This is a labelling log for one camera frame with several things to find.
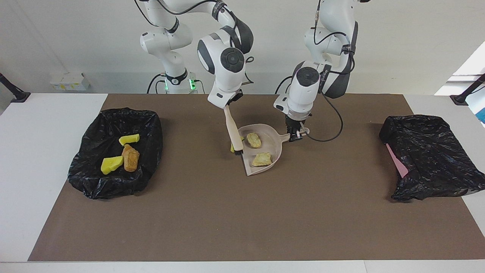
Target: cable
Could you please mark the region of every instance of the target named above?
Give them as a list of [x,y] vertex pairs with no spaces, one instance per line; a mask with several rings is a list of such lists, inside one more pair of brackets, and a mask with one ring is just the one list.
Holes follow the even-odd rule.
[[336,109],[336,107],[330,102],[330,100],[322,93],[323,97],[325,98],[325,100],[328,102],[328,104],[330,104],[330,106],[335,110],[335,112],[337,113],[337,115],[339,116],[339,119],[340,119],[340,130],[338,132],[338,134],[332,138],[329,138],[329,139],[316,139],[316,138],[313,138],[310,136],[310,134],[308,133],[307,129],[304,127],[303,125],[303,122],[300,122],[303,130],[305,131],[306,135],[308,138],[314,140],[314,141],[317,141],[317,142],[329,142],[329,141],[332,141],[336,138],[338,138],[340,136],[340,134],[342,133],[343,131],[343,119],[342,119],[342,116],[340,115],[339,111]]
[[318,25],[318,17],[319,17],[319,14],[320,14],[320,3],[321,3],[321,1],[322,0],[318,0],[317,11],[315,13],[315,27],[313,28],[313,43],[315,45],[320,45],[327,38],[329,38],[330,36],[335,35],[335,34],[341,34],[341,35],[345,36],[347,38],[347,41],[350,43],[350,40],[349,40],[349,37],[347,36],[347,34],[340,32],[340,31],[332,32],[329,35],[325,36],[325,38],[323,38],[322,40],[317,42],[317,37],[316,37],[317,36],[317,25]]
[[161,80],[161,81],[158,81],[158,82],[155,83],[155,93],[157,93],[157,94],[158,94],[158,84],[159,83],[165,83],[165,81],[164,80]]
[[[158,4],[160,4],[160,6],[162,6],[162,8],[163,8],[163,9],[164,9],[166,12],[168,12],[168,13],[170,13],[170,14],[172,14],[172,15],[182,15],[182,14],[185,14],[185,13],[187,13],[187,12],[189,12],[189,11],[193,10],[194,8],[196,8],[196,7],[200,6],[200,5],[204,4],[204,3],[209,3],[209,2],[217,2],[217,0],[204,0],[204,1],[201,1],[201,2],[199,2],[199,3],[195,4],[195,5],[193,5],[192,7],[188,8],[188,9],[186,9],[186,10],[182,11],[182,12],[173,12],[173,11],[169,10],[167,7],[165,7],[165,6],[162,4],[162,2],[160,2],[160,0],[156,0],[156,1],[158,2]],[[227,12],[228,12],[228,13],[231,15],[232,19],[234,20],[234,28],[233,28],[233,29],[235,30],[235,29],[236,29],[236,26],[237,26],[237,24],[238,24],[238,18],[237,18],[237,17],[234,15],[234,13],[233,13],[232,11],[229,11],[229,10],[228,10],[226,7],[223,7],[223,8],[224,8],[224,10],[225,10],[225,11],[227,11]]]
[[482,88],[477,89],[477,90],[475,90],[475,91],[471,92],[471,93],[470,93],[470,95],[471,95],[471,94],[475,94],[476,92],[478,92],[478,91],[482,90],[483,88],[485,88],[485,86],[483,86]]
[[[246,59],[246,61],[245,61],[245,62],[246,62],[247,64],[254,62],[254,57],[253,57],[253,56],[249,56],[249,57]],[[251,81],[251,79],[249,79],[249,77],[248,77],[248,76],[247,76],[247,74],[246,74],[246,71],[244,72],[244,75],[246,76],[246,79],[247,79],[247,83],[246,83],[246,84],[253,84],[253,83],[254,83],[253,81]]]
[[206,90],[204,89],[204,83],[201,80],[194,80],[195,83],[200,83],[202,85],[202,92],[205,94]]
[[135,1],[135,4],[136,6],[138,7],[138,10],[142,13],[143,17],[145,17],[145,20],[152,26],[154,27],[158,27],[157,25],[155,25],[154,23],[150,22],[150,20],[146,17],[146,15],[143,13],[142,9],[140,8],[140,5],[138,4],[138,0],[134,0]]
[[280,88],[280,87],[283,85],[283,83],[284,83],[284,82],[285,82],[287,79],[291,79],[291,78],[293,78],[293,76],[288,76],[288,77],[284,78],[284,79],[283,79],[283,80],[282,80],[282,81],[279,83],[278,87],[276,88],[275,95],[276,95],[276,94],[278,94],[278,90],[279,90],[279,88]]
[[352,52],[349,52],[349,58],[350,58],[350,61],[352,62],[349,72],[343,73],[343,71],[342,72],[330,71],[330,73],[338,74],[338,75],[347,75],[347,74],[350,74],[352,71],[354,71],[354,68],[356,68],[356,61],[354,59],[354,55]]
[[184,10],[184,11],[182,11],[182,12],[178,12],[178,13],[177,13],[177,12],[173,12],[173,11],[169,10],[167,7],[165,7],[165,6],[162,4],[162,2],[160,2],[160,0],[157,0],[157,2],[158,2],[158,4],[160,4],[160,6],[162,6],[162,8],[163,8],[164,10],[166,10],[168,13],[170,13],[170,14],[172,14],[172,15],[182,15],[182,14],[185,14],[185,13],[187,13],[187,12],[189,12],[189,11],[193,10],[194,8],[196,8],[196,7],[200,6],[200,5],[204,4],[204,3],[208,3],[208,2],[217,2],[217,1],[216,1],[216,0],[204,0],[204,1],[201,1],[201,2],[199,2],[199,3],[195,4],[195,5],[193,5],[192,7],[188,8],[188,9],[186,9],[186,10]]
[[150,84],[148,85],[148,88],[146,89],[146,93],[150,93],[150,88],[151,88],[151,85],[153,84],[153,82],[155,81],[156,78],[158,77],[163,77],[164,75],[162,74],[157,74],[155,75],[155,77],[153,77],[153,79],[150,81]]
[[248,83],[247,83],[247,84],[253,84],[253,83],[254,83],[253,81],[251,81],[251,80],[249,79],[249,77],[247,76],[246,72],[244,72],[244,76],[246,76],[246,79],[247,79],[247,81],[248,81]]

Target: yellow sponge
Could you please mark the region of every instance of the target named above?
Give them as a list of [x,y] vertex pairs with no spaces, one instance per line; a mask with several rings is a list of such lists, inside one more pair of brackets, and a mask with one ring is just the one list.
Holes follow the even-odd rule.
[[121,146],[124,146],[127,143],[138,142],[140,140],[140,134],[131,135],[131,136],[122,136],[119,139]]
[[101,171],[103,172],[104,175],[106,175],[116,170],[121,165],[123,165],[122,156],[104,158],[103,163],[101,164]]
[[231,143],[231,153],[234,153],[234,145]]

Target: yellow rock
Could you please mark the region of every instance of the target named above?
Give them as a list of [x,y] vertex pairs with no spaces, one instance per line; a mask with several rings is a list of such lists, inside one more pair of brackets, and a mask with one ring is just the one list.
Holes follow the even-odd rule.
[[257,154],[253,160],[254,167],[264,167],[271,165],[271,154],[270,153],[260,153]]
[[108,157],[103,159],[103,163],[101,164],[101,171],[104,175],[116,170],[121,165],[123,165],[123,157],[116,156],[116,157]]
[[253,148],[261,148],[261,139],[256,133],[249,133],[246,136],[247,142]]
[[122,136],[119,139],[121,146],[124,146],[127,143],[138,142],[140,140],[140,134],[131,135],[131,136]]

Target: black trash bag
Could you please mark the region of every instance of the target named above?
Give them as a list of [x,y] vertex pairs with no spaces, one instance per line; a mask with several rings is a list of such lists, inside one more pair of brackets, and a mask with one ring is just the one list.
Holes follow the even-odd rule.
[[379,137],[408,170],[404,177],[398,174],[394,200],[462,196],[485,188],[485,175],[440,117],[388,117]]
[[[123,166],[108,175],[101,172],[106,157],[120,156],[122,136],[140,134],[130,143],[140,153],[138,169],[127,172]],[[92,199],[109,199],[142,191],[157,169],[162,156],[162,125],[157,113],[129,108],[101,111],[82,137],[79,152],[72,160],[69,183]]]

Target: green led light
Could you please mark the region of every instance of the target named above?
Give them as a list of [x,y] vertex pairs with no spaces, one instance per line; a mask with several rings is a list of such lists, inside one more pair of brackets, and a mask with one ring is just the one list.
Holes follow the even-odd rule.
[[194,81],[192,79],[189,79],[189,82],[190,82],[190,88],[192,90],[196,90],[197,89],[197,86],[195,85]]

